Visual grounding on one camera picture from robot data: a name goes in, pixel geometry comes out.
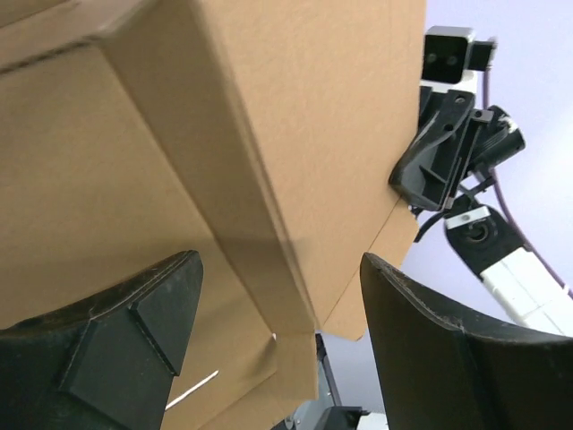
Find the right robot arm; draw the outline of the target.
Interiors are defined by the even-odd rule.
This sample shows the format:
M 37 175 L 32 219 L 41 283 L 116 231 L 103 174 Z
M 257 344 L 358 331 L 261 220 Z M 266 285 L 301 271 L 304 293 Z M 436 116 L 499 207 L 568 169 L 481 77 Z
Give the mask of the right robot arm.
M 416 239 L 443 221 L 449 245 L 511 320 L 566 337 L 572 297 L 535 255 L 506 212 L 479 202 L 498 185 L 493 170 L 526 147 L 500 107 L 478 109 L 463 90 L 420 89 L 418 129 L 389 177 L 411 212 L 431 217 Z

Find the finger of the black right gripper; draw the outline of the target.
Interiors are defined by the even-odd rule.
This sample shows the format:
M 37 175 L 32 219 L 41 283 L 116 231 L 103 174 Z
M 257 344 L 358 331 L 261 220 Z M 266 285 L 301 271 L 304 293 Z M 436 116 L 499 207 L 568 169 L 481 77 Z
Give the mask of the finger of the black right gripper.
M 475 147 L 474 107 L 472 92 L 420 90 L 417 133 L 389 177 L 409 205 L 424 211 L 451 206 Z

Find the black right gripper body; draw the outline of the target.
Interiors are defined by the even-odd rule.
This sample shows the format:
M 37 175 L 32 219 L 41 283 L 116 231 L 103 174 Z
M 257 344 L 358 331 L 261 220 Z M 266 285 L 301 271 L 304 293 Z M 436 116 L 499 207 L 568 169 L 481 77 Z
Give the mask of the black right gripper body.
M 480 193 L 493 181 L 492 171 L 524 149 L 524 137 L 517 123 L 496 105 L 472 108 L 462 123 L 462 131 L 454 136 L 461 156 L 456 194 Z M 478 176 L 477 191 L 465 191 L 461 185 L 471 175 Z

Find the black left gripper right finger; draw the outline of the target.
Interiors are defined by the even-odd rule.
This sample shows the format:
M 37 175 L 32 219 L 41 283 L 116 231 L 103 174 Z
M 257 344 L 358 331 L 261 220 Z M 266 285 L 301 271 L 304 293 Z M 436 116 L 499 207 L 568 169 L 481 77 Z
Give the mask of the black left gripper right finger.
M 390 428 L 571 428 L 571 338 L 478 312 L 375 254 L 360 282 Z

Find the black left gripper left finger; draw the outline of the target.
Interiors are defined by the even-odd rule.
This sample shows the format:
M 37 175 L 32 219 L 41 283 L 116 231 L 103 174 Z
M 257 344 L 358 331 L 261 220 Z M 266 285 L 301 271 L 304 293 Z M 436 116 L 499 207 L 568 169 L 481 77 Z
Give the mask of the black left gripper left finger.
M 195 251 L 1 332 L 4 429 L 158 429 L 201 295 Z

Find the cardboard box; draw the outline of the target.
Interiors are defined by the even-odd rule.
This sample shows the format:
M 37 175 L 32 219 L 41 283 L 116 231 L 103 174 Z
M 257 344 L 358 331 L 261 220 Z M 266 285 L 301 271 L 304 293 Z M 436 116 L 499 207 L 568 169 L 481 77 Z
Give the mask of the cardboard box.
M 423 1 L 4 1 L 1 332 L 184 251 L 203 264 L 158 429 L 269 429 L 316 331 L 366 329 L 366 252 L 418 118 Z

